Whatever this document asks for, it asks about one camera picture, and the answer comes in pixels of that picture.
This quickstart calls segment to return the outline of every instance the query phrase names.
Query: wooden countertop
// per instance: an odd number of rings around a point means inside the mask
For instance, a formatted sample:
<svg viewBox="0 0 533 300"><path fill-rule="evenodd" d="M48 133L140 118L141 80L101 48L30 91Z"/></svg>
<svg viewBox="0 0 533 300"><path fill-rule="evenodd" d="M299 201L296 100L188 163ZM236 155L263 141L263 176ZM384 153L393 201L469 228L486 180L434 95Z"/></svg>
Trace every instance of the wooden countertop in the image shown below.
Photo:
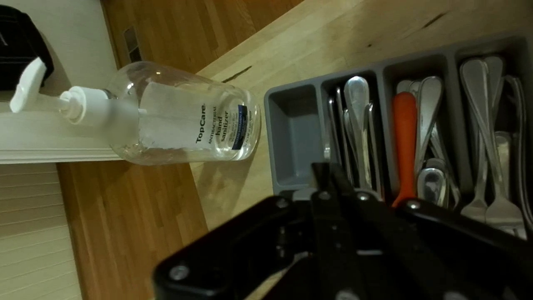
<svg viewBox="0 0 533 300"><path fill-rule="evenodd" d="M528 0L304 0L200 75L231 80L263 106L268 88L529 25ZM208 226L271 195L263 121L254 155L191 163Z"/></svg>

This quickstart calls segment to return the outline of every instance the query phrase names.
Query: orange utensil handle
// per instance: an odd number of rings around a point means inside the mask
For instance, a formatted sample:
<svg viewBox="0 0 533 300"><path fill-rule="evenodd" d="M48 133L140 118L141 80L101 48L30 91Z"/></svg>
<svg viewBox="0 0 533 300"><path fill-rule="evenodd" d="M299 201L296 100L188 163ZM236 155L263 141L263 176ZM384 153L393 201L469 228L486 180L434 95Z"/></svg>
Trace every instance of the orange utensil handle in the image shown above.
<svg viewBox="0 0 533 300"><path fill-rule="evenodd" d="M411 93L398 93L393 98L393 130L399 191L393 208L416 196L414 150L416 150L416 98Z"/></svg>

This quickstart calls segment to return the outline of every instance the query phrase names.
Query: black object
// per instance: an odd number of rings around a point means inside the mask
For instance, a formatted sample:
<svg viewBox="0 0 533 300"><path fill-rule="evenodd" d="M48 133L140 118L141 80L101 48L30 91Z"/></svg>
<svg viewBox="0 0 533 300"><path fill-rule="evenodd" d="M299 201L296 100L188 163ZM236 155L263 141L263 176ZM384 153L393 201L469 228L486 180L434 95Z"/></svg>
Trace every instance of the black object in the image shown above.
<svg viewBox="0 0 533 300"><path fill-rule="evenodd" d="M31 18L20 10L0 5L0 90L15 90L23 68L40 56L53 71L50 51Z"/></svg>
<svg viewBox="0 0 533 300"><path fill-rule="evenodd" d="M533 298L533 246L426 201L396 210L314 163L316 191L269 196L161 261L158 300L244 298L288 268L266 298Z"/></svg>

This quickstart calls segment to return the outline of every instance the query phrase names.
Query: bottle label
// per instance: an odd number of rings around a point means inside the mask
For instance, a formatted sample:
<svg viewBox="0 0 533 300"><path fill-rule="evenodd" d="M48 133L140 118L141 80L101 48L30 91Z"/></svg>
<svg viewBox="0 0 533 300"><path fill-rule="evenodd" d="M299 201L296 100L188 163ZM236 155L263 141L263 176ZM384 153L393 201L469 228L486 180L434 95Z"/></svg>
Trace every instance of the bottle label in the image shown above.
<svg viewBox="0 0 533 300"><path fill-rule="evenodd" d="M195 85L168 86L150 81L143 91L138 133L153 148L211 148L214 138L239 150L246 135L248 110L219 110L205 101L208 90Z"/></svg>

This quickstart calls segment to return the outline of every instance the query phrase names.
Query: cutlery tray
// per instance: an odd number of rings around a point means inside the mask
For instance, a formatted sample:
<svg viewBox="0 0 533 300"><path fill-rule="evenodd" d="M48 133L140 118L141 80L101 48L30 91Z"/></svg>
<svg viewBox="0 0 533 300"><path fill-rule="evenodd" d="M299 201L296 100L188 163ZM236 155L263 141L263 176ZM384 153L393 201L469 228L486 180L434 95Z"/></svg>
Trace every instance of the cutlery tray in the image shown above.
<svg viewBox="0 0 533 300"><path fill-rule="evenodd" d="M331 140L328 98L334 86L341 86L349 76L359 75L366 78L371 101L378 110L384 195L396 195L398 175L391 98L399 80L421 80L428 75L438 75L443 81L443 96L436 123L439 125L441 140L461 198L469 200L474 186L471 166L474 153L469 150L471 121L461 88L459 65L468 58L499 55L506 63L504 75L514 75L521 80L526 118L533 120L533 101L529 101L533 98L531 46L531 38L526 31L513 31L269 88L264 95L264 116L274 193L311 186L311 163L326 161L324 146ZM524 153L531 153L531 133L531 121L528 121ZM523 163L528 163L524 173L531 173L531 163L528 160Z"/></svg>

